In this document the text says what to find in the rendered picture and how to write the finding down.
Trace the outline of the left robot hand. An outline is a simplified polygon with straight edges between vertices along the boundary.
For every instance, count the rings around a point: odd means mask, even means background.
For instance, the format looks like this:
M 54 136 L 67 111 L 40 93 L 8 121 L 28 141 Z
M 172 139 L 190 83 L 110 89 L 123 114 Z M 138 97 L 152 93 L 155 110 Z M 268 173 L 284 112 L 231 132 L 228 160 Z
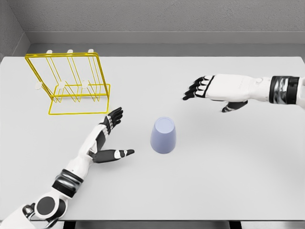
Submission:
M 98 123 L 82 144 L 78 155 L 89 159 L 93 163 L 107 163 L 134 154 L 133 149 L 128 150 L 103 150 L 111 131 L 121 122 L 123 110 L 121 107 L 107 114 L 104 120 Z

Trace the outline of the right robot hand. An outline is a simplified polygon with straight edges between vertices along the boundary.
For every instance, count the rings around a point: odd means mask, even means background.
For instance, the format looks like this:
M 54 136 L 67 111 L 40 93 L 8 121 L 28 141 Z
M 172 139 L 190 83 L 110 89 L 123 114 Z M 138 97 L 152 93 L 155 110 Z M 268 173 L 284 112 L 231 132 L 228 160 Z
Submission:
M 183 100 L 207 98 L 212 101 L 227 102 L 222 113 L 238 110 L 247 105 L 254 87 L 254 78 L 236 74 L 205 75 L 196 79 Z

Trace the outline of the lavender plastic cup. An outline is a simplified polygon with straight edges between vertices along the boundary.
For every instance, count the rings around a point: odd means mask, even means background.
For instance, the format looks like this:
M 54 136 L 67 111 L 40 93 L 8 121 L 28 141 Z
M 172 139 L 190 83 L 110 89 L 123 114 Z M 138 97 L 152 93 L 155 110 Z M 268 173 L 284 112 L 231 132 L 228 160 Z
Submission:
M 158 118 L 151 133 L 151 147 L 160 154 L 167 154 L 176 145 L 176 129 L 174 121 L 169 117 Z

